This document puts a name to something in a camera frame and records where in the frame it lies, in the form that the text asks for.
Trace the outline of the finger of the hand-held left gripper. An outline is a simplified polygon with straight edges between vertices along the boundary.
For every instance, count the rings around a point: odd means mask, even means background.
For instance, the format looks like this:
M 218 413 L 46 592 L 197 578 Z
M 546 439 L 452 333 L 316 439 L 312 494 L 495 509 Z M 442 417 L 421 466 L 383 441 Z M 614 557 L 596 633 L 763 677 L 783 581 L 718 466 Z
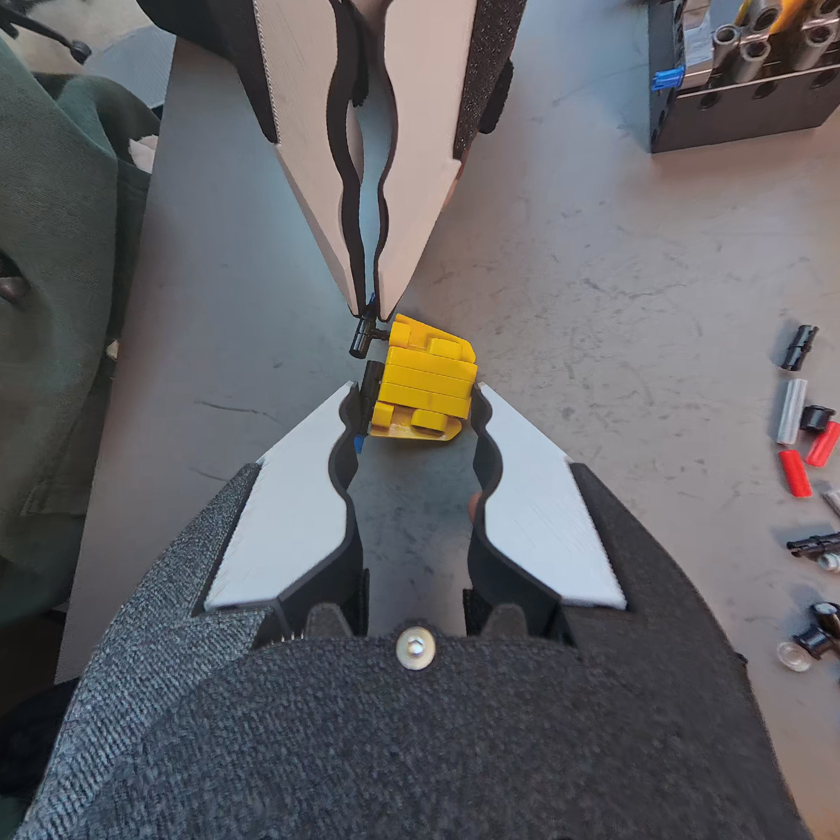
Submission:
M 384 17 L 383 67 L 393 99 L 380 183 L 384 239 L 374 260 L 379 318 L 407 289 L 460 170 L 455 136 L 476 1 L 395 1 Z
M 366 306 L 361 134 L 349 128 L 360 45 L 350 6 L 257 1 L 276 154 L 351 313 Z

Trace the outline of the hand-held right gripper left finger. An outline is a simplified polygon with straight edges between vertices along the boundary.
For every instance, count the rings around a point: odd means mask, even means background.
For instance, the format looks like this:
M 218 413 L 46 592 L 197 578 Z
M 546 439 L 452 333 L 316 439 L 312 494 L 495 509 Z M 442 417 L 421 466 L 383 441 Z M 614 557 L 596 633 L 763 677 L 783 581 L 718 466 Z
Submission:
M 256 461 L 205 612 L 267 606 L 297 636 L 314 606 L 332 603 L 352 634 L 368 633 L 370 573 L 349 494 L 360 423 L 360 388 L 348 381 Z

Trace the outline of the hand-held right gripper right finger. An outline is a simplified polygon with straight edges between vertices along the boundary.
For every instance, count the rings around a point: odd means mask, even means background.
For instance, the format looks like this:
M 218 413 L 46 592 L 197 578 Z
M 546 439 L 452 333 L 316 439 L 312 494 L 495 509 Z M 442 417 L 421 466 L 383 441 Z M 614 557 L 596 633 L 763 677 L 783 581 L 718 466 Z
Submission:
M 568 637 L 564 607 L 624 613 L 627 596 L 570 457 L 479 383 L 471 407 L 480 484 L 468 551 L 472 593 L 516 606 L 532 637 Z

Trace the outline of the yellow lego panel assembly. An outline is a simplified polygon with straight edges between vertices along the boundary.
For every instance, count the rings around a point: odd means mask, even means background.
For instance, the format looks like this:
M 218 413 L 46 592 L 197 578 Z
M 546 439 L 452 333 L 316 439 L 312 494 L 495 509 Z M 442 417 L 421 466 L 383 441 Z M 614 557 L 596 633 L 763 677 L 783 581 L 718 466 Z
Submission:
M 469 417 L 477 377 L 471 344 L 402 314 L 384 362 L 367 361 L 360 384 L 359 454 L 367 437 L 445 443 Z

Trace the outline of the black lego connector blue pin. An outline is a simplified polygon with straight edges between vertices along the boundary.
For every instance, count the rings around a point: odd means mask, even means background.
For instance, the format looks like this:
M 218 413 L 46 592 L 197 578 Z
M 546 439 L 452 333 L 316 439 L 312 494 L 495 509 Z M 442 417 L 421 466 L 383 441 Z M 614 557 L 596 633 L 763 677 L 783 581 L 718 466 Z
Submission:
M 364 360 L 369 353 L 371 343 L 375 340 L 390 341 L 389 329 L 380 329 L 377 318 L 377 296 L 372 293 L 361 315 L 350 345 L 350 356 L 357 360 Z

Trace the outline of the pile of lego pins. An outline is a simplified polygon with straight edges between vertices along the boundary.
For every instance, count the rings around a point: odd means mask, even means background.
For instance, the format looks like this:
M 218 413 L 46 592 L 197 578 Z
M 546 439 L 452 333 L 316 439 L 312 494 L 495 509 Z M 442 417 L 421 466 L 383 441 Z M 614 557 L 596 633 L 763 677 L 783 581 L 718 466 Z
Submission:
M 775 444 L 786 486 L 795 499 L 813 496 L 807 470 L 827 465 L 838 447 L 837 411 L 828 406 L 806 403 L 807 382 L 798 377 L 811 352 L 819 328 L 802 324 L 787 346 L 782 372 L 793 374 L 784 381 L 784 399 Z M 839 605 L 816 602 L 809 606 L 812 623 L 778 646 L 782 665 L 795 673 L 806 672 L 826 654 L 838 655 Z

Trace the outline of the black perforated base block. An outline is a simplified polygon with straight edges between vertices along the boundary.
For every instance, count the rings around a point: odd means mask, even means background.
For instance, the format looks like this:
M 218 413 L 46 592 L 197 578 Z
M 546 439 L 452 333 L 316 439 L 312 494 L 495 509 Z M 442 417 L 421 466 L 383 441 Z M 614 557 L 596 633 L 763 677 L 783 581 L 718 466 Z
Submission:
M 838 63 L 813 70 L 679 93 L 653 93 L 649 82 L 649 148 L 656 154 L 809 130 L 838 103 L 839 42 Z

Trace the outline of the black drawstring toggle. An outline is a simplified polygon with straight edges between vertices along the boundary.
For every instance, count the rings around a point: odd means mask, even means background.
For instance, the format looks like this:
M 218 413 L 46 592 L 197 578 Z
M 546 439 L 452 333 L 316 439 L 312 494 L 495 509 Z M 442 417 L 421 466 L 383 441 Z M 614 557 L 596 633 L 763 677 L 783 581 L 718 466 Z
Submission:
M 1 255 L 1 299 L 21 308 L 27 303 L 31 286 L 20 268 Z

